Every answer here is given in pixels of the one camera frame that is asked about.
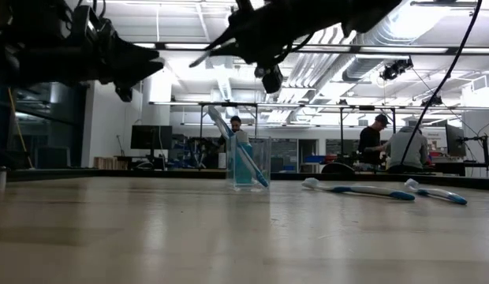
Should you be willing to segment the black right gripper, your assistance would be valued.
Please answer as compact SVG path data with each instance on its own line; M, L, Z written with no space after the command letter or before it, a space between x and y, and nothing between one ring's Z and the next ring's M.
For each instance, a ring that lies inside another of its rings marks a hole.
M248 64L255 63L255 76L261 79L265 91L269 94L277 92L283 82L278 64L292 51L296 38L312 37L313 31L305 21L309 13L319 8L319 2L273 1L254 10L249 0L237 0L237 6L235 26L226 28L205 50L213 49L213 57L233 56ZM235 35L235 43L226 43Z

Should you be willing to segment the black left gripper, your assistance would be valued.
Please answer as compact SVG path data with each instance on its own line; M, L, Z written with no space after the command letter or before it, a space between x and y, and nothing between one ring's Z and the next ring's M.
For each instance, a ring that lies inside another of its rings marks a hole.
M156 50L139 47L118 37L111 20L104 17L106 4L99 15L97 4L78 3L72 14L70 37L81 49L87 66L86 77L101 85L113 84L115 93L122 102L131 102L132 86L163 69L163 61L150 61L159 57ZM139 65L119 68L119 59L148 61Z

